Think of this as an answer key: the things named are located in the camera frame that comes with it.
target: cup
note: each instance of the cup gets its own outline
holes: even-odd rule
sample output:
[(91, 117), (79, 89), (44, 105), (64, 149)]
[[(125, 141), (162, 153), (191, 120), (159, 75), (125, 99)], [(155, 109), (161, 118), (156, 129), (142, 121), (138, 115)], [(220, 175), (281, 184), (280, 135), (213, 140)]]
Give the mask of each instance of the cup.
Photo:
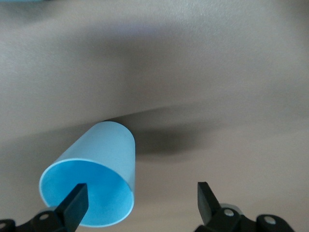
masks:
[(89, 208), (81, 225), (105, 227), (133, 209), (135, 141), (123, 125), (94, 125), (42, 174), (40, 194), (47, 206), (58, 205), (79, 183), (87, 183)]

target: beige background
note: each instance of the beige background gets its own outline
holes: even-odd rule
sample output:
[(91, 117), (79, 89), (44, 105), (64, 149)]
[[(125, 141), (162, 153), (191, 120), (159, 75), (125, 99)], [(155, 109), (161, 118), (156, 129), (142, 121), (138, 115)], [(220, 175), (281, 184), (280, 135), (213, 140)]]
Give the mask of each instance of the beige background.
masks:
[(44, 169), (92, 125), (137, 141), (136, 204), (80, 232), (191, 232), (197, 182), (250, 219), (309, 214), (309, 2), (0, 4), (0, 218), (44, 208)]

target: black robot arm part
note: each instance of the black robot arm part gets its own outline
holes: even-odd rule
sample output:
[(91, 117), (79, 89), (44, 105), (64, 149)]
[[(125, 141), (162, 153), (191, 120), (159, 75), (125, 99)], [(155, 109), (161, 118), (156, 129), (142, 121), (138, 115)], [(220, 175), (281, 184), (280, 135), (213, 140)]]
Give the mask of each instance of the black robot arm part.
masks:
[(87, 184), (78, 184), (55, 210), (40, 212), (25, 224), (0, 220), (0, 232), (75, 232), (87, 209)]
[[(206, 182), (198, 183), (197, 203), (204, 225), (195, 232), (294, 232), (278, 216), (260, 215), (254, 222), (235, 206), (222, 207)], [(40, 212), (23, 225), (0, 220), (0, 232), (75, 232), (87, 209), (87, 185), (78, 184), (55, 210)]]
[(206, 182), (198, 183), (197, 203), (204, 225), (195, 232), (294, 232), (278, 216), (260, 215), (255, 222), (235, 210), (236, 207), (221, 207)]

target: gray surface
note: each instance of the gray surface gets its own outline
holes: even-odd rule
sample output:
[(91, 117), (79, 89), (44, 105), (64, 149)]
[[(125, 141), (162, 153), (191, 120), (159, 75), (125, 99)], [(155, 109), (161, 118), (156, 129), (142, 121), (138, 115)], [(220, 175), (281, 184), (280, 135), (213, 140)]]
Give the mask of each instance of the gray surface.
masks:
[(308, 24), (301, 0), (1, 3), (0, 217), (40, 211), (44, 169), (115, 118), (136, 204), (105, 231), (193, 231), (197, 181), (307, 231)]

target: blue plastic cup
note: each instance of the blue plastic cup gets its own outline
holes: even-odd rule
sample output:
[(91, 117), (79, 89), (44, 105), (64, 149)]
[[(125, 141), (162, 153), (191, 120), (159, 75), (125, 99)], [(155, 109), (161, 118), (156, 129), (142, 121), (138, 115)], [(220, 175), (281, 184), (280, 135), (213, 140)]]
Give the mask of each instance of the blue plastic cup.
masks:
[(87, 183), (89, 208), (81, 225), (105, 227), (125, 219), (133, 209), (135, 141), (116, 122), (94, 125), (42, 174), (40, 194), (54, 206), (78, 184)]

